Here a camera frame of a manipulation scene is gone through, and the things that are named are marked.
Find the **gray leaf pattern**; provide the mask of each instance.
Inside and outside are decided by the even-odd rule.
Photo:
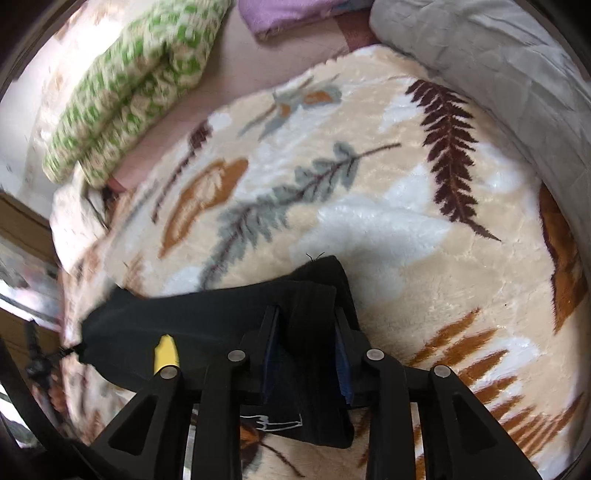
[[[254,202],[240,202],[223,212],[219,217],[219,242],[203,269],[199,289],[212,288],[230,265],[244,258],[249,245],[256,248],[260,237],[271,242],[273,230],[289,228],[287,212],[293,205],[325,202],[339,185],[349,190],[362,158],[399,146],[396,142],[357,154],[348,143],[335,142],[334,160],[318,158],[310,168],[297,167],[294,183],[275,187],[272,193],[261,195]]]
[[[248,122],[239,135],[243,135],[251,128],[261,125],[265,121],[265,126],[259,137],[263,140],[265,137],[273,134],[281,128],[291,116],[302,108],[302,110],[309,110],[318,106],[338,104],[341,101],[342,93],[339,88],[334,85],[336,77],[329,80],[324,80],[316,84],[312,84],[313,78],[308,78],[302,85],[294,89],[287,90],[281,93],[273,93],[273,104],[271,107],[258,115],[256,118]]]

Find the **orange leaf pattern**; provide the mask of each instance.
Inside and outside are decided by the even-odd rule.
[[[259,451],[259,448],[266,448],[270,452],[273,452],[277,458],[283,462],[283,464],[287,465],[296,477],[304,478],[304,475],[301,474],[296,466],[291,463],[285,455],[283,455],[276,448],[273,448],[272,446],[263,442],[264,437],[265,432],[256,430],[244,422],[240,424],[240,458],[242,470],[244,471],[244,469],[253,462],[256,454]]]
[[[85,444],[90,445],[104,429],[105,425],[100,418],[100,411],[95,410],[92,417],[90,417],[86,431],[83,432],[82,440]]]
[[[550,280],[554,304],[554,333],[558,333],[566,319],[585,298],[587,281],[569,224],[544,184],[540,187],[540,217],[544,241],[554,262],[554,274]]]
[[[470,358],[479,350],[485,348],[493,339],[498,329],[484,330],[482,332],[467,335],[465,332],[474,324],[480,309],[474,309],[454,323],[441,328],[433,338],[428,341],[421,350],[409,362],[411,367],[430,368],[435,364],[457,365],[465,359]],[[485,378],[501,359],[508,353],[500,349],[489,353],[461,369],[457,375],[468,386],[471,387],[478,380]],[[509,399],[491,408],[490,405],[499,398],[502,392],[517,380],[515,375],[500,377],[492,383],[476,390],[475,396],[484,403],[491,414],[501,422],[503,428],[509,432],[513,441],[529,457],[542,451],[554,438],[573,420],[578,411],[585,412],[586,408],[579,408],[582,399],[589,401],[589,396],[579,394],[573,402],[558,415],[550,416],[544,413],[534,414],[536,406],[520,406],[523,396],[513,395]],[[356,437],[363,436],[369,429],[369,412],[362,417],[356,428]],[[414,427],[415,448],[422,443],[421,430],[418,424]],[[368,451],[359,459],[359,467],[366,465]],[[416,458],[417,480],[425,478],[425,458],[423,454]]]
[[[137,193],[137,191],[138,188],[133,187],[132,189],[127,190],[127,192],[119,195],[117,199],[117,207],[113,212],[110,231],[113,231],[114,227],[120,225],[121,222],[125,219],[129,211],[131,210],[131,206],[134,202],[135,194]]]
[[[229,164],[216,160],[194,178],[181,193],[173,214],[168,219],[159,258],[163,258],[170,249],[187,238],[200,213],[230,198],[247,168],[248,160],[245,158]]]
[[[129,264],[123,280],[123,287],[138,297],[145,297],[142,278],[143,261],[142,254],[137,254]]]
[[[80,263],[80,272],[82,275],[80,280],[84,279],[87,283],[91,282],[100,267],[102,267],[98,248],[99,242],[90,247],[84,254],[84,257],[82,257],[82,262]]]

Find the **fern leaf pattern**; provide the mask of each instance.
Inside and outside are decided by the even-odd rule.
[[[470,134],[472,126],[466,122],[472,115],[462,108],[466,101],[449,88],[426,80],[414,82],[406,94],[425,110],[421,125],[427,136],[423,145],[431,146],[427,161],[434,162],[431,172],[436,174],[438,185],[435,203],[440,205],[441,213],[452,222],[469,226],[477,235],[499,241],[475,220],[477,201],[471,195],[468,167],[474,165],[469,152],[474,151],[471,144],[477,141]]]
[[[274,453],[276,457],[289,469],[292,471],[295,477],[297,478],[305,478],[304,475],[298,470],[298,468],[291,463],[287,457],[281,453],[276,448],[273,448],[270,445],[267,445],[264,442],[265,432],[257,430],[252,426],[246,424],[245,422],[241,421],[240,423],[240,459],[242,464],[242,473],[244,474],[247,469],[250,472],[256,472],[260,463],[258,465],[254,464],[254,460],[256,458],[256,454],[261,449],[269,450],[270,452]]]
[[[182,242],[197,217],[230,198],[238,181],[248,168],[248,160],[238,158],[226,163],[218,159],[201,171],[182,191],[168,219],[159,258]]]
[[[244,257],[249,245],[256,248],[261,237],[271,242],[273,230],[288,228],[287,212],[292,206],[325,202],[338,185],[349,190],[361,159],[399,146],[396,142],[357,154],[351,145],[336,142],[334,160],[318,158],[311,168],[297,167],[294,183],[275,187],[254,202],[238,203],[225,211],[219,218],[220,241],[203,269],[199,289],[207,290],[221,280],[228,266]]]
[[[556,334],[586,297],[589,289],[569,224],[544,184],[540,187],[540,218],[544,242],[554,263],[554,273],[550,281]]]
[[[98,250],[99,243],[97,242],[88,249],[82,258],[80,268],[82,271],[82,278],[87,283],[92,282],[96,274],[102,268],[102,261]]]
[[[154,205],[154,210],[152,211],[152,223],[158,222],[158,218],[160,216],[160,209],[162,207],[162,203],[164,199],[170,192],[170,190],[174,187],[174,184],[177,183],[180,174],[183,170],[189,165],[191,160],[194,160],[197,157],[198,150],[201,149],[203,144],[207,141],[207,139],[211,136],[212,130],[207,123],[207,120],[201,122],[199,126],[193,130],[191,136],[189,137],[189,146],[191,147],[191,151],[185,155],[185,157],[181,160],[181,162],[177,165],[174,169],[172,175],[168,179],[168,182],[162,188],[160,195],[158,195],[158,199]]]
[[[257,127],[266,121],[263,132],[259,137],[259,140],[263,140],[284,125],[300,108],[308,110],[331,103],[340,103],[342,93],[333,83],[335,78],[312,84],[314,78],[309,77],[304,83],[293,89],[280,93],[274,92],[271,107],[248,122],[240,130],[239,135],[244,135],[251,128]]]
[[[92,417],[90,418],[88,427],[82,436],[84,443],[89,445],[92,442],[94,442],[98,437],[99,433],[102,432],[104,429],[105,425],[103,424],[103,421],[100,417],[100,411],[95,410],[92,414]]]
[[[123,280],[123,287],[137,297],[145,297],[144,293],[144,257],[137,254],[128,266]]]
[[[587,412],[589,396],[585,393],[579,394],[572,403],[557,415],[551,416],[544,413],[534,414],[535,405],[524,406],[523,396],[512,395],[501,403],[495,402],[515,383],[517,377],[507,375],[495,379],[489,384],[474,390],[472,387],[477,381],[490,377],[492,370],[501,362],[508,353],[506,349],[500,349],[479,356],[478,352],[485,350],[487,345],[493,341],[497,329],[484,330],[476,334],[467,334],[466,331],[472,325],[480,313],[480,309],[474,309],[454,323],[441,328],[425,346],[417,352],[408,363],[411,367],[430,368],[435,364],[457,365],[460,361],[468,358],[476,358],[470,365],[461,369],[458,377],[473,391],[497,419],[503,428],[519,448],[532,459],[540,453],[556,436],[566,428],[574,419],[577,412]],[[369,430],[369,413],[364,416],[356,428],[356,437],[367,435]],[[415,448],[419,449],[422,444],[420,425],[414,426]],[[359,458],[359,467],[365,466],[368,459],[368,451]],[[417,480],[425,478],[425,458],[422,453],[416,457]]]

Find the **beige blanket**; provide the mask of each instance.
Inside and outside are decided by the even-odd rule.
[[[589,438],[587,285],[531,167],[474,104],[415,62],[368,47],[212,114],[118,206],[66,281],[64,341],[111,280],[143,296],[254,283],[333,254],[372,344],[451,366],[553,478]],[[64,361],[91,442],[127,401]],[[245,477],[365,477],[349,450],[242,430]],[[416,429],[419,476],[424,475]]]

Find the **gray pillow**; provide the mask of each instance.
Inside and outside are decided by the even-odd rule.
[[[567,218],[591,279],[591,88],[512,0],[376,0],[370,26],[486,108]]]

